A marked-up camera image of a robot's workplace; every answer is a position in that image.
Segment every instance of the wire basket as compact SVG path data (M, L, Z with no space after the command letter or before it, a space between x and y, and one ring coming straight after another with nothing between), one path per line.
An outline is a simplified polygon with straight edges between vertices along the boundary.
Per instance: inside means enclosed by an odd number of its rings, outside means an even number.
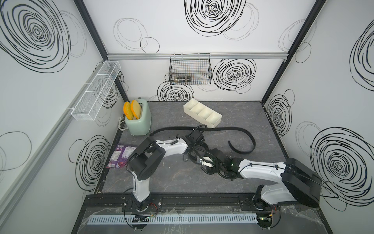
M71 115L76 120L95 120L121 66L118 61L106 61L92 80Z
M170 55L169 80L171 85L211 84L212 76L210 54Z

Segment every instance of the white organizer tray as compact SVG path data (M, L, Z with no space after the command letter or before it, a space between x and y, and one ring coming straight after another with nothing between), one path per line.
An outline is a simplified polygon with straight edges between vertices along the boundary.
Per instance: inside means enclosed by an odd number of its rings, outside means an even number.
M222 119L221 114L193 98L183 105L183 111L200 123L207 125L208 128L215 128Z

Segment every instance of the bread slice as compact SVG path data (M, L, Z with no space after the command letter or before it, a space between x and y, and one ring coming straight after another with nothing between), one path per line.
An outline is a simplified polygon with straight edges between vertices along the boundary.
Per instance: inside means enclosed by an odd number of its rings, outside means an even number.
M131 111L131 105L128 101L123 105L123 112L129 120L132 120L134 118L134 114Z
M140 119L141 107L136 100L133 100L131 102L131 111L134 114L136 119Z

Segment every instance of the marble surface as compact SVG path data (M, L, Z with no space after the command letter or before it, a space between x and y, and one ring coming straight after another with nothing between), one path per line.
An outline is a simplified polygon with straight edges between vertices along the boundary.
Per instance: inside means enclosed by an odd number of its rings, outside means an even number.
M218 148L229 157L241 157L252 161L281 162L285 157L274 132L259 102L202 102L222 114L217 127L241 127L252 133L256 149L248 155L232 151L227 143L231 141L239 150L252 148L250 139L238 131L218 131L204 133L210 149ZM181 102L149 102L152 113L151 131L170 126L198 126L200 123L183 112ZM189 131L164 131L157 133L157 140L174 139L177 134ZM120 144L139 145L147 136L132 136L124 131ZM183 155L164 158L150 179L150 192L255 192L259 185L272 185L274 182L262 179L224 179L218 174L205 174L199 165L184 162ZM124 169L110 169L102 192L123 192L132 187L132 176Z

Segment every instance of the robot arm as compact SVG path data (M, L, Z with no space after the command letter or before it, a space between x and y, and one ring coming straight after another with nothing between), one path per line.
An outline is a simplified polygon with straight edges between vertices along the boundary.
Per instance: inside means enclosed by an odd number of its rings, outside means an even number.
M140 205L148 204L149 179L162 158L192 152L201 136L201 133L194 134L193 131L187 136L167 141L148 137L137 147L129 157L129 167L134 176L133 195ZM275 185L260 185L257 188L253 202L260 209L269 204L295 200L310 207L319 206L321 178L293 158L286 162L255 162L242 158L230 159L220 150L212 149L198 156L199 159L207 168L219 167L216 172L221 172L221 176L222 173L230 175L226 179L259 178L276 182Z

